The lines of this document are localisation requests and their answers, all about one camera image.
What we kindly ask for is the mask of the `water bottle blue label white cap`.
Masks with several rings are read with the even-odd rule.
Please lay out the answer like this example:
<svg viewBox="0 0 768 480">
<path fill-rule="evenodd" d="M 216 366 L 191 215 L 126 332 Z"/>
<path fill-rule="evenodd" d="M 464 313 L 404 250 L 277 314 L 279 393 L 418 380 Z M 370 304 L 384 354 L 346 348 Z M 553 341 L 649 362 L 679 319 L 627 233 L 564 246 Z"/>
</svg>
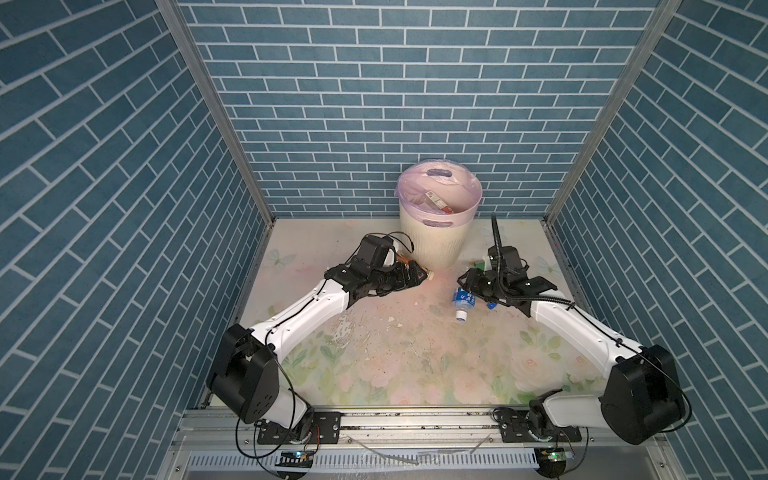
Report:
<svg viewBox="0 0 768 480">
<path fill-rule="evenodd" d="M 455 318 L 465 322 L 469 312 L 475 307 L 476 298 L 472 293 L 458 287 L 453 295 L 452 303 L 455 308 Z"/>
</svg>

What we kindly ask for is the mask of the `clear bottle red white label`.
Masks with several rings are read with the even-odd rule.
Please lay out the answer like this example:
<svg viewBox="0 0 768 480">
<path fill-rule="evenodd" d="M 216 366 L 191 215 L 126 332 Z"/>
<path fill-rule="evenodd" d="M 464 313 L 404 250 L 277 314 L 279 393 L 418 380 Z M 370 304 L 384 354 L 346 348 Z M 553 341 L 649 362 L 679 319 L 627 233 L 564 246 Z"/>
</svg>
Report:
<svg viewBox="0 0 768 480">
<path fill-rule="evenodd" d="M 440 214 L 453 215 L 453 208 L 448 205 L 436 192 L 428 190 L 424 193 L 423 206 L 425 209 Z"/>
</svg>

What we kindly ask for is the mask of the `white bin with pink liner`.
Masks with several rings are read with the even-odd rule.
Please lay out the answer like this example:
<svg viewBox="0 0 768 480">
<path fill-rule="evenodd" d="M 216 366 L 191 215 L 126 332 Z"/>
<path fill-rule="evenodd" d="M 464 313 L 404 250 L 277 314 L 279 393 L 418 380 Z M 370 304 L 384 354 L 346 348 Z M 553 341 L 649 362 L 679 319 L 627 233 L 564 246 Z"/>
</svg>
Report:
<svg viewBox="0 0 768 480">
<path fill-rule="evenodd" d="M 395 194 L 401 230 L 412 240 L 412 258 L 427 270 L 452 266 L 482 200 L 478 178 L 449 160 L 425 160 L 398 178 Z"/>
</svg>

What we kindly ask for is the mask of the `brown drink bottle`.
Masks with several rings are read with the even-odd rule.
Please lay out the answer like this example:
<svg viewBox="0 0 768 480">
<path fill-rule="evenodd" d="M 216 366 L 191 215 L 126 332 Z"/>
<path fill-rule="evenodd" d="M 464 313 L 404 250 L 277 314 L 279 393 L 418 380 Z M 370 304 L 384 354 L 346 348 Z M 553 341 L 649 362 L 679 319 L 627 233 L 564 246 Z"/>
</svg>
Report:
<svg viewBox="0 0 768 480">
<path fill-rule="evenodd" d="M 417 261 L 412 259 L 404 259 L 401 260 L 401 263 L 404 265 L 404 267 L 411 272 L 413 275 L 427 275 L 428 271 L 425 270 L 422 266 L 418 264 Z"/>
</svg>

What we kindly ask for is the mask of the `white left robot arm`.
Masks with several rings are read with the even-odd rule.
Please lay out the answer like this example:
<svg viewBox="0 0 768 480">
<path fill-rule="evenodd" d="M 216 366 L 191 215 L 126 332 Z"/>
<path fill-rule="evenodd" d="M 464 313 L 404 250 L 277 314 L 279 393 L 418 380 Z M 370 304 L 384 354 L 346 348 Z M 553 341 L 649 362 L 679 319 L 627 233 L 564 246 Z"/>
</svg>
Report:
<svg viewBox="0 0 768 480">
<path fill-rule="evenodd" d="M 296 429 L 312 407 L 291 387 L 281 386 L 282 361 L 357 301 L 415 288 L 427 278 L 425 268 L 397 254 L 392 236 L 367 234 L 345 262 L 326 270 L 323 279 L 292 305 L 252 327 L 229 327 L 206 385 L 244 424 L 266 419 Z"/>
</svg>

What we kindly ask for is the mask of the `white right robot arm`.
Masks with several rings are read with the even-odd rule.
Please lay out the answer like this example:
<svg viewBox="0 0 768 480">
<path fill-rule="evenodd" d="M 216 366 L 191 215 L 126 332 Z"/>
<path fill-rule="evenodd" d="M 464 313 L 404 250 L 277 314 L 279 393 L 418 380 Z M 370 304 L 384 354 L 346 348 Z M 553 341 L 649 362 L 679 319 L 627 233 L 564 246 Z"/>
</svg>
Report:
<svg viewBox="0 0 768 480">
<path fill-rule="evenodd" d="M 568 427 L 604 428 L 631 445 L 680 429 L 692 417 L 679 384 L 673 355 L 659 345 L 645 347 L 610 329 L 544 277 L 531 277 L 513 247 L 489 250 L 488 268 L 472 267 L 457 283 L 490 303 L 514 307 L 576 348 L 602 375 L 593 394 L 547 392 L 529 403 L 534 436 L 546 438 Z"/>
</svg>

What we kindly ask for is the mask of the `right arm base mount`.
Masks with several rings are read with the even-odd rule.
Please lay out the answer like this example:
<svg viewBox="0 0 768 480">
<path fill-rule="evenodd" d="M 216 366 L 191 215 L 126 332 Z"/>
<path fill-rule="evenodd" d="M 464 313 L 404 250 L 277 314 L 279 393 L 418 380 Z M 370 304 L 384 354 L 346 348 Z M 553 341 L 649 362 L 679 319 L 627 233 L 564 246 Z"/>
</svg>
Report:
<svg viewBox="0 0 768 480">
<path fill-rule="evenodd" d="M 499 406 L 491 411 L 491 418 L 497 423 L 504 443 L 582 441 L 577 427 L 557 427 L 544 413 L 536 410 Z"/>
</svg>

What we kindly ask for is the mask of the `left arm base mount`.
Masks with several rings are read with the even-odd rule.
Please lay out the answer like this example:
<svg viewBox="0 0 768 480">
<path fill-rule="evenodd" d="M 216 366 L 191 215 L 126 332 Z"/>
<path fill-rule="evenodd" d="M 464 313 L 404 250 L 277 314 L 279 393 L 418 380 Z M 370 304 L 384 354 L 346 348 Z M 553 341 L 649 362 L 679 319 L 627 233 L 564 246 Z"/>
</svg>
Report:
<svg viewBox="0 0 768 480">
<path fill-rule="evenodd" d="M 307 412 L 298 424 L 287 429 L 276 422 L 261 420 L 257 430 L 259 445 L 337 444 L 342 414 L 339 411 Z"/>
</svg>

